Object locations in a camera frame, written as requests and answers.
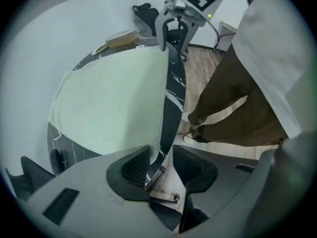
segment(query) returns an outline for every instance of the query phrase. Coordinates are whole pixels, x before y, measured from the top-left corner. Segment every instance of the person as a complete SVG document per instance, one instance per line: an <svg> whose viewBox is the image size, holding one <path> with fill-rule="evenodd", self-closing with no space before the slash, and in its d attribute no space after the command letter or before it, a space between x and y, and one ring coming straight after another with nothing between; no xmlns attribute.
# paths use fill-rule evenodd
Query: person
<svg viewBox="0 0 317 238"><path fill-rule="evenodd" d="M299 81L302 86L313 83L302 78L309 78L306 72L315 57L315 39L290 0L254 0L195 110L183 114L196 126L183 140L275 145L316 129L312 105L292 90L302 88L296 87ZM227 118L203 125L245 96L245 103Z"/></svg>

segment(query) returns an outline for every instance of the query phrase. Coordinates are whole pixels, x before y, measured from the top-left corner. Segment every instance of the chair backrest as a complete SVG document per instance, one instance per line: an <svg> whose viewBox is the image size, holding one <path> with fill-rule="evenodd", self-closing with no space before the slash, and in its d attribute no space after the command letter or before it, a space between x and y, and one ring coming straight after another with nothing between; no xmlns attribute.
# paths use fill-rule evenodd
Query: chair backrest
<svg viewBox="0 0 317 238"><path fill-rule="evenodd" d="M152 30L152 35L156 36L157 33L155 30L155 20L159 15L159 11L155 8L150 8L145 10L138 10L134 13L150 27L150 29Z"/></svg>

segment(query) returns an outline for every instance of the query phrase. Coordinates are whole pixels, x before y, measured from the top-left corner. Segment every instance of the dark brown fabric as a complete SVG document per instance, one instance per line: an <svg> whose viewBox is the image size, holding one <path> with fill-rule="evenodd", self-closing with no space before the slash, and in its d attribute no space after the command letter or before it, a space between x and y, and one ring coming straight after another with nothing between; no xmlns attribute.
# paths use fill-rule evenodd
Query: dark brown fabric
<svg viewBox="0 0 317 238"><path fill-rule="evenodd" d="M208 116L228 108L244 96L248 96L246 102L231 115L215 124L200 126L193 132L193 137L241 146L274 145L287 138L262 91L240 63L232 45L188 119L192 124L202 124Z"/></svg>

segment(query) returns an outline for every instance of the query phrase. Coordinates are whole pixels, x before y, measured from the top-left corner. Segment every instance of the white wall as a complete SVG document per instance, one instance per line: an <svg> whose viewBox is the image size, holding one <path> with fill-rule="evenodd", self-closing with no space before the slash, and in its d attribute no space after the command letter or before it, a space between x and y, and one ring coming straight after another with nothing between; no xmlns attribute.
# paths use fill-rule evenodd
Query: white wall
<svg viewBox="0 0 317 238"><path fill-rule="evenodd" d="M135 0L69 0L26 25L0 57L1 167L21 175L21 156L52 171L47 115L66 71L111 35L134 28Z"/></svg>
<svg viewBox="0 0 317 238"><path fill-rule="evenodd" d="M141 5L149 2L152 4L152 7L161 11L164 6L164 1L165 0L137 0L137 3L138 5ZM211 19L211 23L217 30L219 29L220 21L237 28L247 7L247 0L223 0L219 9ZM191 43L213 47L215 41L215 32L208 24L206 24L205 27L198 29Z"/></svg>

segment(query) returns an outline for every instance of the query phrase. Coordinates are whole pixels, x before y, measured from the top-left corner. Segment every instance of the wooden floor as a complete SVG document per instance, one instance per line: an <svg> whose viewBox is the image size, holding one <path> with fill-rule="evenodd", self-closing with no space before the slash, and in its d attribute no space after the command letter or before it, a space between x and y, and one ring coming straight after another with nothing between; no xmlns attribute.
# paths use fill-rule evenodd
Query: wooden floor
<svg viewBox="0 0 317 238"><path fill-rule="evenodd" d="M184 63L187 84L184 112L191 112L194 110L198 102L199 95L208 83L210 77L214 73L217 65L219 64L223 56L223 54L215 54L213 51L205 49L192 47L189 48L188 61ZM242 98L226 110L210 116L207 119L207 124L216 123L226 118L236 108L242 105L245 100L246 98ZM182 121L179 126L178 133L188 133L189 127L190 125L188 122ZM181 135L176 136L174 144L187 145L182 140ZM217 154L257 160L260 158L263 151L276 148L276 146L242 147L237 145L213 142L209 144L195 143L187 146ZM174 195L178 194L180 196L180 201L177 205L165 205L182 213L184 208L186 190L179 176L177 175L176 170L173 167L172 153L173 152L171 149L163 163L163 165L166 167L166 173L162 178L160 184L155 188L155 190L152 191L151 196L172 200Z"/></svg>

